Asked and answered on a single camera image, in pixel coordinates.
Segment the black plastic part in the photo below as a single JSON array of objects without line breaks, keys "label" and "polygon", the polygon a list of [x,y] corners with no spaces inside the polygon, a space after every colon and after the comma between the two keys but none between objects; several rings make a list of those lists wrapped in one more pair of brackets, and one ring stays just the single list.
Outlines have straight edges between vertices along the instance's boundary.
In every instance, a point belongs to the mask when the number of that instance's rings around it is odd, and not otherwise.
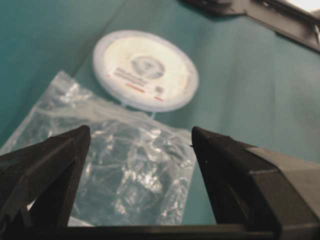
[{"label": "black plastic part", "polygon": [[249,232],[245,226],[187,225],[187,226],[110,226],[28,228],[28,239],[132,239],[132,240],[271,240],[272,232]]},{"label": "black plastic part", "polygon": [[320,221],[273,164],[246,151],[252,147],[199,127],[192,145],[219,224],[245,224],[277,239],[318,239]]},{"label": "black plastic part", "polygon": [[318,15],[312,15],[283,0],[234,0],[219,4],[208,0],[183,0],[209,14],[219,16],[246,15],[314,51],[320,52],[315,25],[320,26]]},{"label": "black plastic part", "polygon": [[3,238],[31,226],[67,226],[90,139],[89,127],[81,126],[0,156],[0,162],[13,163],[0,172]]}]

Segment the green cloth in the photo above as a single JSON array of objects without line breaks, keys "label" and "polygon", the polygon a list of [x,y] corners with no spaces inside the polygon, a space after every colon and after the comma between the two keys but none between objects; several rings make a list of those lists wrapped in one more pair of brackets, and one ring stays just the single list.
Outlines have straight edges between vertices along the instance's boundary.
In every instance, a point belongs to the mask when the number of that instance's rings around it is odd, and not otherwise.
[{"label": "green cloth", "polygon": [[[59,70],[111,100],[92,72],[104,34],[140,30],[181,48],[200,84],[185,107],[155,119],[320,162],[320,56],[246,17],[208,17],[176,0],[0,2],[0,145]],[[196,166],[183,224],[214,223]]]}]

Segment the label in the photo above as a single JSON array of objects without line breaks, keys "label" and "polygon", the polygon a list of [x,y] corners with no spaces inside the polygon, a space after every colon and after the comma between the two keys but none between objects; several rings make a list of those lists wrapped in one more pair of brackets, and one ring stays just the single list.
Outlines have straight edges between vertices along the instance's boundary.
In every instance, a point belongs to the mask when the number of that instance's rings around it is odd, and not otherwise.
[{"label": "label", "polygon": [[[147,75],[149,76],[149,79],[154,79],[155,76],[159,76],[159,69],[160,68],[158,68],[158,66],[147,68],[147,70],[143,69],[141,75]],[[138,74],[129,72],[121,67],[116,67],[113,72],[108,74],[108,77],[113,81],[117,81],[118,83],[122,82],[125,87],[131,88],[137,93],[146,94],[147,96],[153,97],[158,101],[164,102],[166,99],[166,88],[145,80]]]}]

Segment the logo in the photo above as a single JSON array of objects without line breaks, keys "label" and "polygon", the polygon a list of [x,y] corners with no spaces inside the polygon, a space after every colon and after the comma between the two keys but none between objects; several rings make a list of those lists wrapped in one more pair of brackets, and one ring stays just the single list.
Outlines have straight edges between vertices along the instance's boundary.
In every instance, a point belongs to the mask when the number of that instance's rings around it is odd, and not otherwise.
[{"label": "logo", "polygon": [[150,56],[138,56],[131,61],[134,71],[147,79],[158,79],[165,73],[165,67]]}]

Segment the teal surface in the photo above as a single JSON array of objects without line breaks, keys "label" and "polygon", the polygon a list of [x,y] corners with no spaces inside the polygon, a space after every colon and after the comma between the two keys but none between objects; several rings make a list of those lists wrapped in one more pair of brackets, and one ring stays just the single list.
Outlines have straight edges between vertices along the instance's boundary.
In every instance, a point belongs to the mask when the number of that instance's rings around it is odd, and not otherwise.
[{"label": "teal surface", "polygon": [[[0,2],[0,145],[59,70],[111,100],[92,73],[96,41],[116,30],[157,34],[190,56],[200,85],[155,119],[320,162],[320,55],[246,17],[207,17],[175,0]],[[215,223],[199,167],[183,224]]]}]

